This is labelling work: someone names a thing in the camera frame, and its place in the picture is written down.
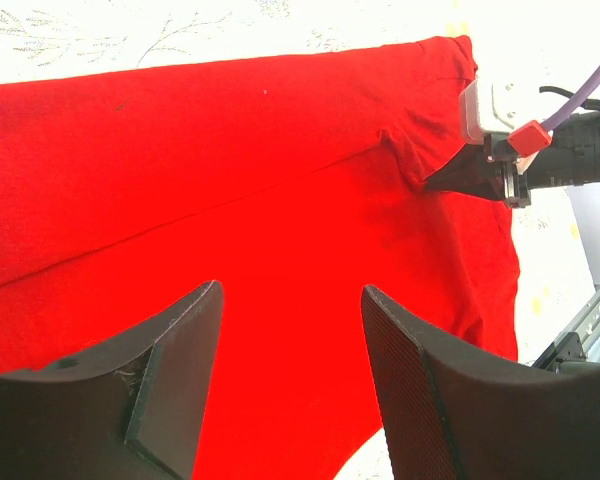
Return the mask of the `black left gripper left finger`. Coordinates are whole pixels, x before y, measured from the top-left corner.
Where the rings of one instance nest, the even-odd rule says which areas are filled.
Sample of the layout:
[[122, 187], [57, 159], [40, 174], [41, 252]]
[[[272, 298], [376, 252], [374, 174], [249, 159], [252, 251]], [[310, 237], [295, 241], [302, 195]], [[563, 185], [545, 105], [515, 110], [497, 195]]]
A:
[[223, 306], [207, 282], [91, 348], [0, 374], [0, 479], [190, 478]]

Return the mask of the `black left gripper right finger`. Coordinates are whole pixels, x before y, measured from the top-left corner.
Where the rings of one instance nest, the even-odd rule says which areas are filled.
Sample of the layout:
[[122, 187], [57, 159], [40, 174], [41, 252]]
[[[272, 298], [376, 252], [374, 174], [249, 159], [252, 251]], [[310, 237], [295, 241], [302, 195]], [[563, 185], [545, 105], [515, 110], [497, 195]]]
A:
[[363, 326], [398, 479], [600, 479], [600, 363], [574, 334], [531, 366], [368, 286]]

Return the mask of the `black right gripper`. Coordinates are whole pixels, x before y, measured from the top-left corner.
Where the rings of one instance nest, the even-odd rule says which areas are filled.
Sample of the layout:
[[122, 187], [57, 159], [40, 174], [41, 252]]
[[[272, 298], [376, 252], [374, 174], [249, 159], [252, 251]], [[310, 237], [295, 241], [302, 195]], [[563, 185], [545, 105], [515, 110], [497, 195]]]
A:
[[482, 145], [466, 144], [424, 182], [427, 192], [455, 192], [511, 208], [531, 204], [526, 174], [518, 172], [518, 153], [504, 133], [489, 133]]

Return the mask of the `red t shirt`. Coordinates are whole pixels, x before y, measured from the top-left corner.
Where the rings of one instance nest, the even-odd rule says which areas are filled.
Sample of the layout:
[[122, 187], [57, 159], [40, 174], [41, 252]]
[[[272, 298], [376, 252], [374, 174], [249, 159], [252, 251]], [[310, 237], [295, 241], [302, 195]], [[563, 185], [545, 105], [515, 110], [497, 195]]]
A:
[[0, 372], [216, 280], [195, 477], [333, 478], [380, 426], [366, 285], [518, 357], [511, 212], [423, 189], [475, 71], [463, 36], [0, 85]]

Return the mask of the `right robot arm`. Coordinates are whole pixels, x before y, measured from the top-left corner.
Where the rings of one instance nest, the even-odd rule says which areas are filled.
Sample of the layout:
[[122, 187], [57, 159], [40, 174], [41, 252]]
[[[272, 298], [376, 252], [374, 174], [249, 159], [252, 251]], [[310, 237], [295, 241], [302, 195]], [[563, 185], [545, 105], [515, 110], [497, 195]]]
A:
[[425, 190], [524, 208], [534, 189], [600, 182], [600, 66], [576, 92], [478, 74], [459, 107], [465, 144]]

